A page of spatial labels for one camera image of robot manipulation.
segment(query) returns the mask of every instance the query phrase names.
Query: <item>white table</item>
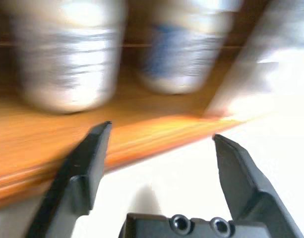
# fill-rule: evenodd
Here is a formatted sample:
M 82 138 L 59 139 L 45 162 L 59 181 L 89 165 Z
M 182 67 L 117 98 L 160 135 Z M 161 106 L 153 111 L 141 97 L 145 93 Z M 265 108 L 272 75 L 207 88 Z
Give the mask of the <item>white table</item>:
M 304 115 L 279 114 L 222 134 L 249 151 L 304 234 Z M 39 202 L 33 198 L 0 210 L 0 237 L 21 237 Z M 117 238 L 127 212 L 231 219 L 212 139 L 105 175 L 94 210 L 78 219 L 72 237 Z

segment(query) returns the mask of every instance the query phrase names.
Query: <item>wooden shelf edge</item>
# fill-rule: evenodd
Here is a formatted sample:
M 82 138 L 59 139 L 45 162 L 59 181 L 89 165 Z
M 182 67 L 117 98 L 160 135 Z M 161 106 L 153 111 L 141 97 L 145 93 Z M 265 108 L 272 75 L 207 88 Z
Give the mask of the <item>wooden shelf edge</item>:
M 114 128 L 109 142 L 105 172 L 197 141 L 240 123 L 242 122 L 228 119 L 169 116 Z M 20 180 L 0 187 L 0 208 L 45 192 L 60 164 L 61 161 L 47 163 L 25 171 L 23 176 L 13 175 Z

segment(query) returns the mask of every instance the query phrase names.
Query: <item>cylindrical container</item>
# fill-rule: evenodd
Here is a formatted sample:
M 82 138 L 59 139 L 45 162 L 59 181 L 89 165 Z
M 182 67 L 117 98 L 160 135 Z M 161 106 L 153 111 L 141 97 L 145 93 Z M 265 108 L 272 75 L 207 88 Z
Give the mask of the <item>cylindrical container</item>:
M 23 95 L 40 108 L 73 113 L 107 102 L 116 87 L 123 0 L 8 0 Z
M 159 4 L 151 23 L 152 46 L 144 55 L 140 72 L 143 83 L 165 94 L 197 91 L 231 29 L 228 11 L 239 5 L 209 0 Z

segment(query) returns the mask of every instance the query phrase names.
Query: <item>label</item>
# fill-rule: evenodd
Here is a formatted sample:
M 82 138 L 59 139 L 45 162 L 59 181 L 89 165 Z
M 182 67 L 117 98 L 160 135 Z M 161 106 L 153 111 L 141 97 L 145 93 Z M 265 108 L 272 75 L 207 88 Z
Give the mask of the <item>label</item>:
M 143 70 L 152 78 L 196 83 L 212 67 L 224 36 L 157 25 Z
M 17 19 L 15 38 L 26 88 L 63 91 L 67 101 L 112 90 L 119 65 L 120 28 L 59 28 Z

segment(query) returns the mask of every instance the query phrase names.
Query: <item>wooden cabinet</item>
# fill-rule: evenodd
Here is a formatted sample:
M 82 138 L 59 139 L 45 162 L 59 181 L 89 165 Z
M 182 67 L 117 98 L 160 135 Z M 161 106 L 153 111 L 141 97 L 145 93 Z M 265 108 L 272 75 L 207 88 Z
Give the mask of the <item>wooden cabinet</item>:
M 103 121 L 113 122 L 106 171 L 242 122 L 219 112 L 206 117 L 203 113 L 268 1 L 244 3 L 204 87 L 174 96 L 153 94 L 137 78 L 138 55 L 149 46 L 143 32 L 152 2 L 129 0 L 114 98 L 103 107 L 71 115 L 39 112 L 21 101 L 8 16 L 0 10 L 0 207 L 44 192 L 65 155 L 90 127 Z

